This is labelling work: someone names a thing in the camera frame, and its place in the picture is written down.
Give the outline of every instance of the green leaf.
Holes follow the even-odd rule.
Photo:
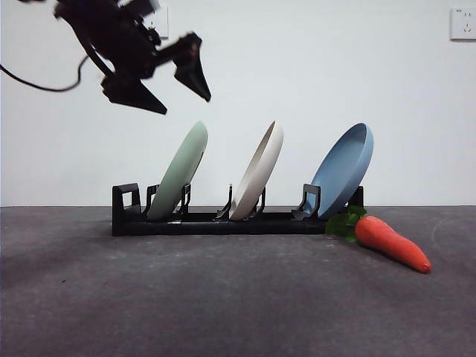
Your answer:
[[[345,240],[348,241],[349,243],[354,243],[357,238],[356,238],[356,230],[354,227],[348,227],[346,235],[345,235]]]
[[[359,219],[360,216],[358,214],[352,213],[349,215],[349,224],[356,225]]]
[[[326,224],[326,234],[334,234],[339,237],[345,237],[347,233],[348,214],[336,214],[329,219]]]
[[[349,214],[357,214],[362,217],[367,214],[367,210],[360,206],[349,206]]]

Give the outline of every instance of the electrical socket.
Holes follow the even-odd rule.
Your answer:
[[[476,39],[476,7],[451,9],[451,39]]]

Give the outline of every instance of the black dish rack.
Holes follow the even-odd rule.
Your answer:
[[[326,220],[318,217],[321,204],[321,188],[312,184],[303,185],[303,200],[299,206],[287,212],[265,212],[266,189],[249,215],[240,221],[231,221],[229,212],[233,188],[230,185],[228,201],[223,209],[214,212],[189,212],[191,186],[181,190],[180,207],[165,220],[149,221],[147,212],[158,184],[147,188],[147,205],[141,206],[138,184],[122,184],[112,188],[112,235],[203,235],[203,234],[323,234]],[[123,195],[132,194],[131,205],[124,207]],[[310,213],[303,210],[308,194],[315,196]],[[364,205],[364,188],[359,186],[348,205]]]

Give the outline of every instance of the toy carrot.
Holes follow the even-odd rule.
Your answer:
[[[411,240],[395,232],[391,226],[374,216],[363,216],[364,208],[350,206],[349,213],[338,214],[326,226],[327,234],[359,241],[405,263],[420,273],[429,273],[431,264],[422,250]]]

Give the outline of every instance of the gray carpet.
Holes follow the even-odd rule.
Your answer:
[[[476,356],[476,207],[369,213],[434,270],[326,235],[111,237],[110,208],[2,208],[1,355]]]

